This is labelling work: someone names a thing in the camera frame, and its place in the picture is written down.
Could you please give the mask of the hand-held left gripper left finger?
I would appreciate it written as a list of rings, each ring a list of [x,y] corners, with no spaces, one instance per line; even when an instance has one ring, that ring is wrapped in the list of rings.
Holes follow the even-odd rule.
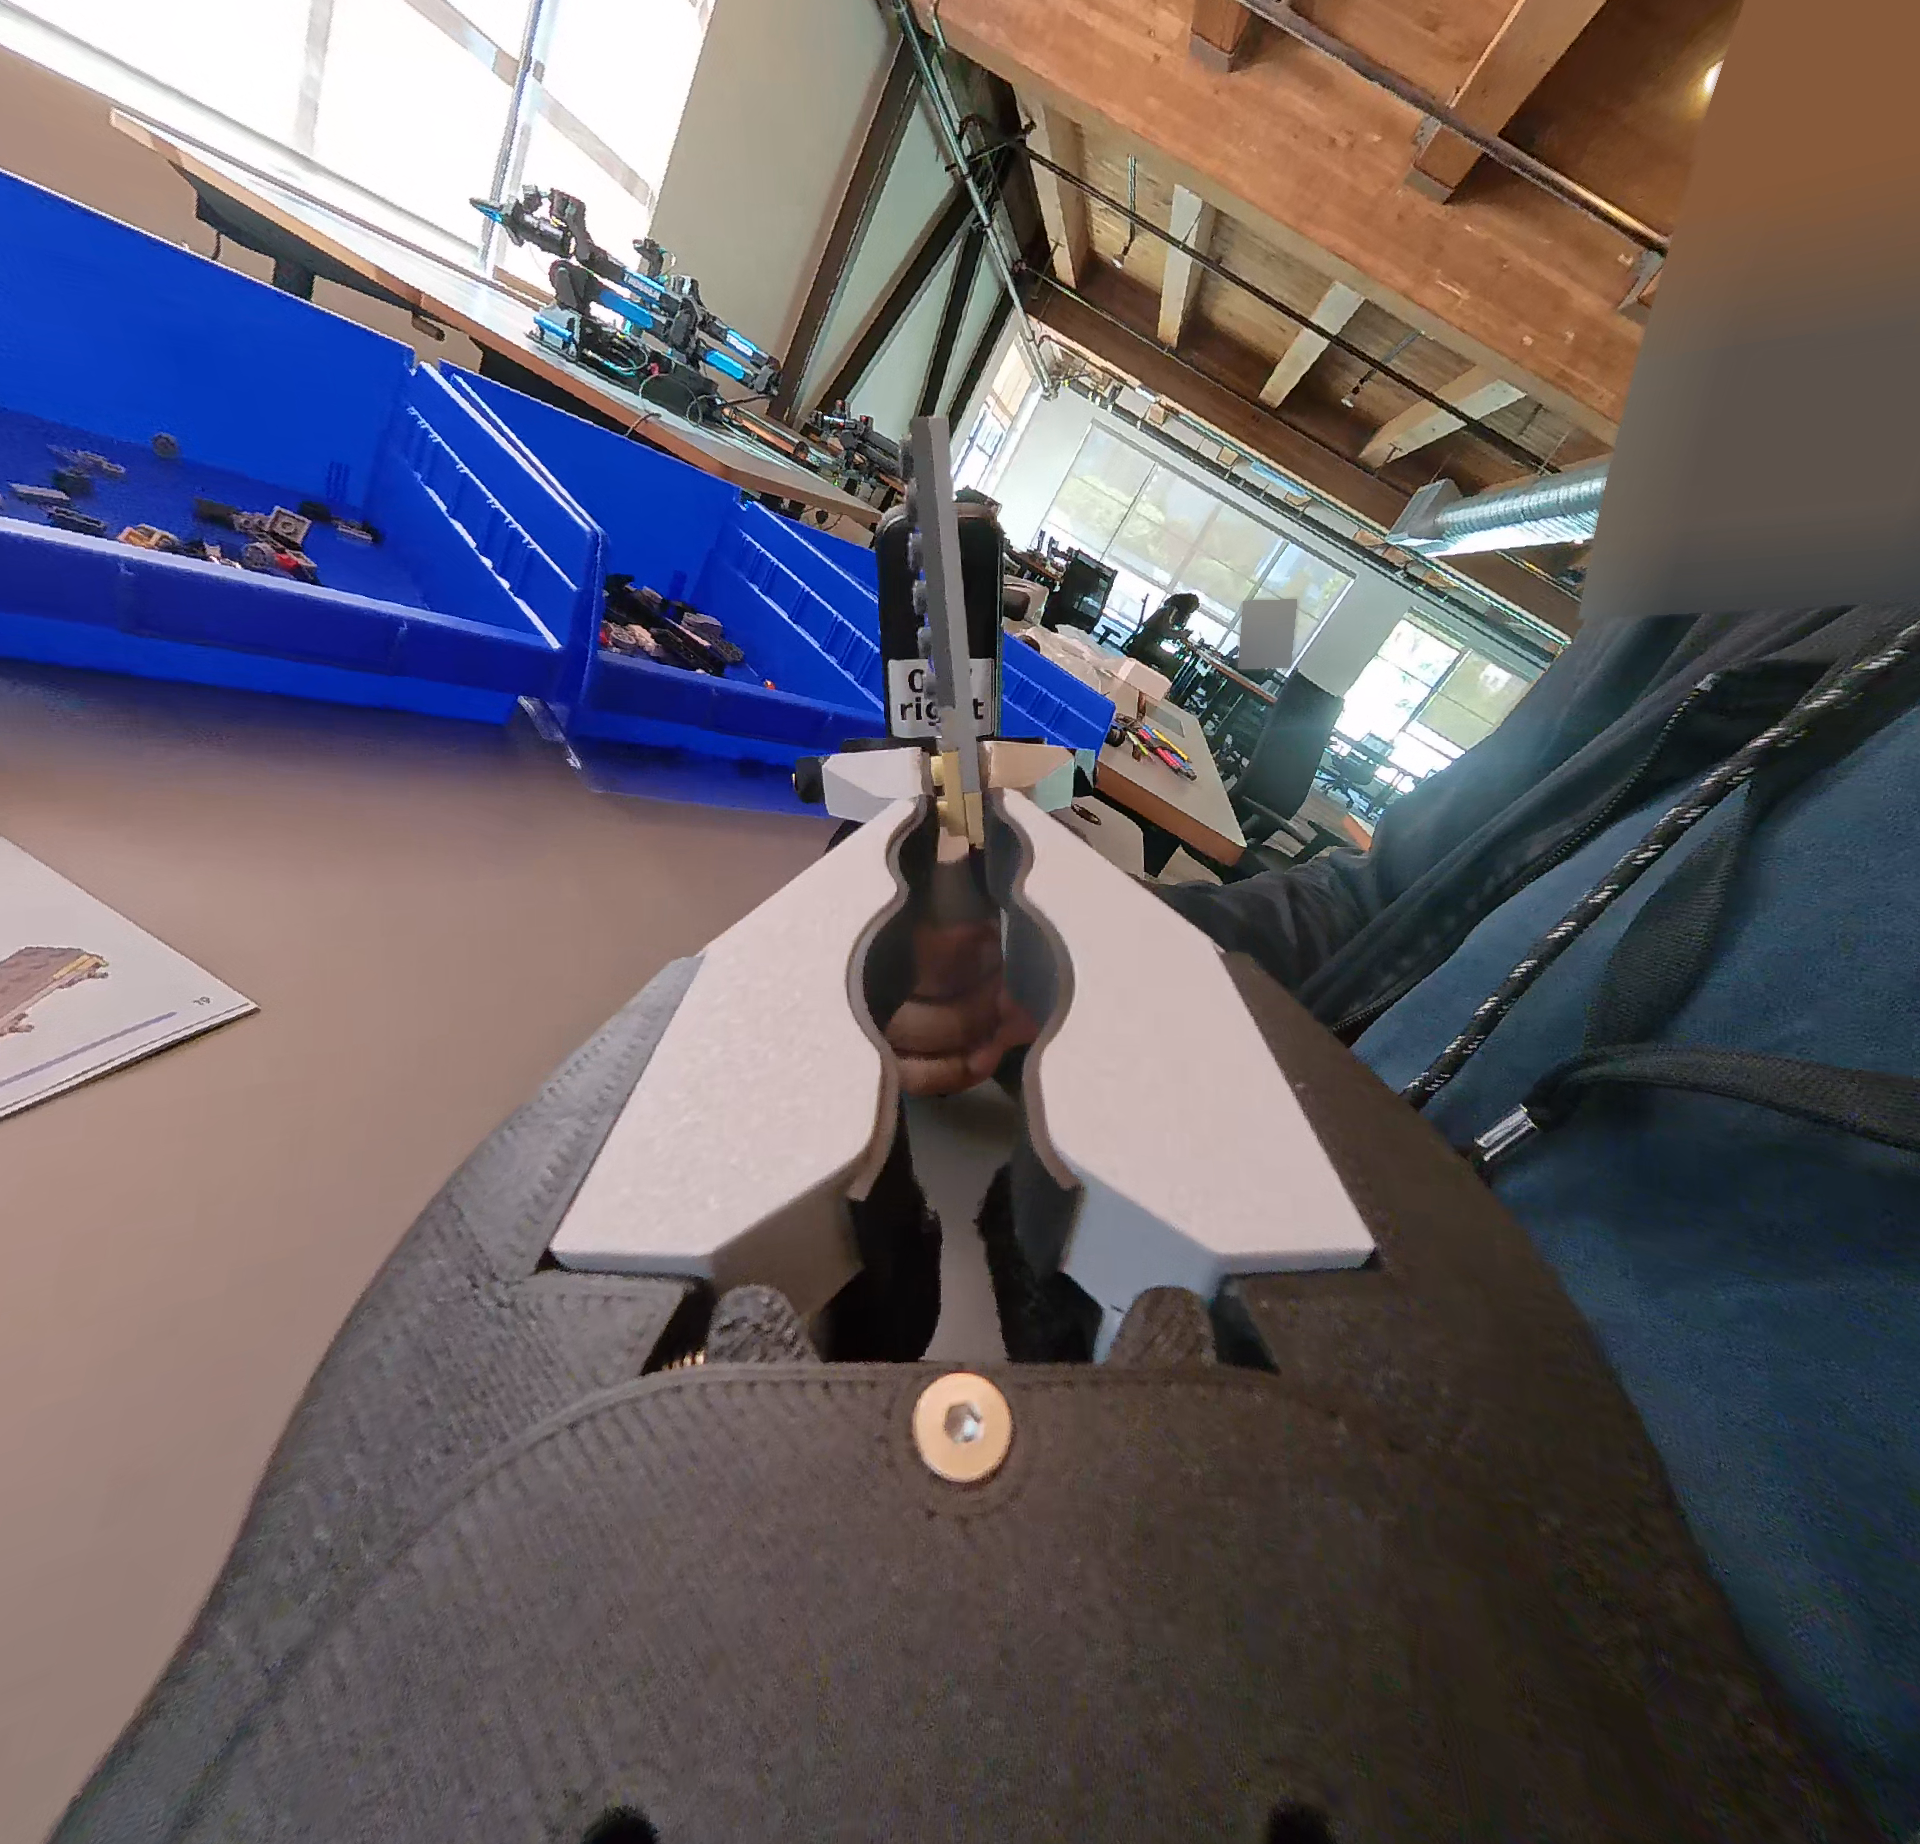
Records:
[[[828,1352],[927,1350],[941,1231],[867,994],[926,850],[931,803],[884,802],[703,949],[546,1245],[557,1269],[767,1288]]]

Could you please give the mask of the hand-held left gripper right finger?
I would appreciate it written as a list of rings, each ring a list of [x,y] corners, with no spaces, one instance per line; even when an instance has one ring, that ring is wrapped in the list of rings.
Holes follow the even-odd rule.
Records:
[[[1349,1272],[1377,1245],[1198,928],[1025,796],[987,803],[1019,1072],[1019,1254],[1093,1309],[1104,1360],[1152,1290]]]

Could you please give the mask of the grey toy brick plate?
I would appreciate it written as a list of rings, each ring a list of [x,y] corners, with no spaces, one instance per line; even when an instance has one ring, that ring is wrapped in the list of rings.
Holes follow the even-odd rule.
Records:
[[[913,465],[916,589],[922,594],[922,655],[927,663],[937,730],[951,784],[979,788],[979,728],[972,707],[972,649],[967,609],[964,551],[951,484],[948,420],[919,416],[908,427]]]

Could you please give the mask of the person's right forearm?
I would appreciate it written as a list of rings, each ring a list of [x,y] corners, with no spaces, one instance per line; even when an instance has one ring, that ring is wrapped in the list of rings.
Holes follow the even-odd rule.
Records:
[[[1146,889],[1222,951],[1249,957],[1341,1042],[1416,984],[1377,936],[1387,898],[1367,854],[1328,850],[1241,883],[1151,880]]]

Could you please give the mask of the grey desk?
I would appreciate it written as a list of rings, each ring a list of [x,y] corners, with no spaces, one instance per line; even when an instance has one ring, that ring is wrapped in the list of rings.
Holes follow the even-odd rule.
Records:
[[[522,728],[5,668],[5,835],[260,1013],[5,1124],[5,1840],[160,1838],[106,1769],[174,1658],[253,1690],[359,1564],[503,1578],[513,1740],[582,1735],[559,1655],[614,1658],[590,1577],[717,1551],[669,1507],[641,1370],[669,1314],[534,1277],[502,1207],[584,1120],[631,1023],[493,1131],[674,954],[789,880],[808,831],[595,799]]]

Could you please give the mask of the person's right hand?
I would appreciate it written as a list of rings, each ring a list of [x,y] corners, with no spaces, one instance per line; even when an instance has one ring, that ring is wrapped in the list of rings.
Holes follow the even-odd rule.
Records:
[[[1006,984],[996,919],[922,922],[907,993],[880,1025],[907,1096],[937,1099],[998,1077],[1041,1034]]]

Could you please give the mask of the light wooden table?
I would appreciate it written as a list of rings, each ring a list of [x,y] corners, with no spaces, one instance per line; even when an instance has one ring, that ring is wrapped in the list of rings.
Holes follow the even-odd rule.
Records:
[[[1186,758],[1189,775],[1166,766],[1151,748],[1139,750],[1130,737],[1098,752],[1094,791],[1178,841],[1212,871],[1238,868],[1246,835],[1198,721],[1176,705],[1156,702],[1146,707],[1142,725],[1156,741],[1164,741]]]

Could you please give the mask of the blue plastic bin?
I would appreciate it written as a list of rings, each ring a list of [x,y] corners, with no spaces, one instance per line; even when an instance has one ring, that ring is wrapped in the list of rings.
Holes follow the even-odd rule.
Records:
[[[325,585],[5,517],[7,663],[503,725],[571,666],[598,529],[437,368],[5,179],[5,440],[148,444],[379,526]]]
[[[579,761],[731,761],[732,798],[779,788],[801,756],[882,737],[898,713],[882,664],[876,561],[811,535],[739,488],[638,440],[455,370],[451,385],[516,444],[534,478],[601,534],[549,709]],[[603,644],[605,582],[631,578],[717,622],[744,661],[725,678]]]

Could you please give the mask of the pile of toy bricks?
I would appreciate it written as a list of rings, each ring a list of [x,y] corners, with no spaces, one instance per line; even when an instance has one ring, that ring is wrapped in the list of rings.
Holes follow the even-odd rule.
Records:
[[[716,615],[638,585],[631,574],[601,581],[594,644],[601,654],[779,690],[779,682],[762,676]]]
[[[5,517],[35,519],[68,535],[317,587],[339,551],[371,554],[386,543],[368,517],[329,500],[191,464],[184,444],[167,434],[148,444],[10,436],[3,497]]]

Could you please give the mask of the black office chair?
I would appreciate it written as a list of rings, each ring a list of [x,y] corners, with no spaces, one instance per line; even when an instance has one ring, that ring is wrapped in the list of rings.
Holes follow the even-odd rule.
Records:
[[[1246,848],[1261,848],[1304,803],[1331,743],[1341,698],[1288,673],[1264,712],[1252,755],[1229,788]]]

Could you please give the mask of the long wooden table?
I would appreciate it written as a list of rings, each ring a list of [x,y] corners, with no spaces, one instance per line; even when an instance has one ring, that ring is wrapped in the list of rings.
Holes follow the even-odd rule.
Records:
[[[287,181],[119,105],[110,109],[110,122],[194,186],[219,194],[244,209],[253,222],[299,241],[329,264],[373,283],[410,313],[463,332],[498,364],[563,393],[571,406],[608,419],[655,451],[747,496],[801,503],[823,519],[849,519],[863,529],[876,526],[874,506],[829,486],[817,473],[669,416],[633,393],[620,393],[598,374],[535,346],[535,305],[529,297],[423,249],[371,219],[367,204],[343,206],[324,198],[312,177]]]

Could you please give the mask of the person in dark blue hoodie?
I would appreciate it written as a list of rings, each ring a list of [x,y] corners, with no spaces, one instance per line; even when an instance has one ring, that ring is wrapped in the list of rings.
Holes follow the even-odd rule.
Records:
[[[1916,718],[1775,805],[1652,1033],[1916,1075]],[[1916,1153],[1597,1090],[1489,1174],[1595,1329],[1763,1662],[1916,1840]]]

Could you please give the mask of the toy brick instruction booklet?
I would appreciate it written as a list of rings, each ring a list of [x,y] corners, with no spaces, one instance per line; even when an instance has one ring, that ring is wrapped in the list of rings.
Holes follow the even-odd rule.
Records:
[[[256,1011],[214,973],[3,845],[3,1116]]]

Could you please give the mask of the silver metal air duct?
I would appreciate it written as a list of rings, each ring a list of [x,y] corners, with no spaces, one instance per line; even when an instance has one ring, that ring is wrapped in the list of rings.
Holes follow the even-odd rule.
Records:
[[[1441,478],[1409,497],[1387,540],[1436,560],[1587,545],[1610,465],[1602,457],[1469,497]]]

